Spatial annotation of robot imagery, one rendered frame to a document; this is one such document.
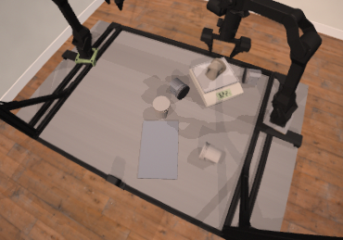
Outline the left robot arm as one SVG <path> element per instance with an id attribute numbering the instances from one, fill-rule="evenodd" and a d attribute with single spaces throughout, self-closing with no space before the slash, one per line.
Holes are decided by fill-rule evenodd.
<path id="1" fill-rule="evenodd" d="M 58 6 L 59 10 L 72 28 L 72 44 L 76 46 L 79 58 L 90 60 L 95 51 L 92 49 L 92 34 L 90 33 L 90 30 L 79 22 L 68 0 L 52 1 Z"/>

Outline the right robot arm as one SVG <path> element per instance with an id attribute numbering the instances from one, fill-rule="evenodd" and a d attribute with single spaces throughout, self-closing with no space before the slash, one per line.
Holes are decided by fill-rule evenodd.
<path id="1" fill-rule="evenodd" d="M 218 7 L 219 3 L 221 4 Z M 274 0 L 209 0 L 207 10 L 219 17 L 226 14 L 224 19 L 218 19 L 219 32 L 222 22 L 230 27 L 238 27 L 241 19 L 250 15 L 249 11 L 279 22 L 286 28 L 291 65 L 284 83 L 284 90 L 282 86 L 273 96 L 273 111 L 270 116 L 271 123 L 285 128 L 286 123 L 298 108 L 295 92 L 302 74 L 308 61 L 322 43 L 322 38 L 314 25 L 305 17 L 300 8 L 287 6 Z M 303 32 L 300 37 L 298 26 Z"/>

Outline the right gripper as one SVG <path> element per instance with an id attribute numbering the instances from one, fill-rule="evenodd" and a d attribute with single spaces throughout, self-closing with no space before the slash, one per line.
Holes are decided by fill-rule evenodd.
<path id="1" fill-rule="evenodd" d="M 218 40 L 218 41 L 223 41 L 226 43 L 228 42 L 228 43 L 235 44 L 235 47 L 234 47 L 234 49 L 233 49 L 233 51 L 229 57 L 229 59 L 231 59 L 232 57 L 234 57 L 235 55 L 237 55 L 239 53 L 249 52 L 250 47 L 251 47 L 251 39 L 250 38 L 247 38 L 244 36 L 241 36 L 241 38 L 239 38 L 239 39 L 235 38 L 238 27 L 230 27 L 230 26 L 227 26 L 223 22 L 220 34 L 213 33 L 213 29 L 203 28 L 203 31 L 202 31 L 201 37 L 200 37 L 200 41 L 205 42 L 205 44 L 208 45 L 210 55 L 211 55 L 211 51 L 212 51 L 213 39 Z"/>

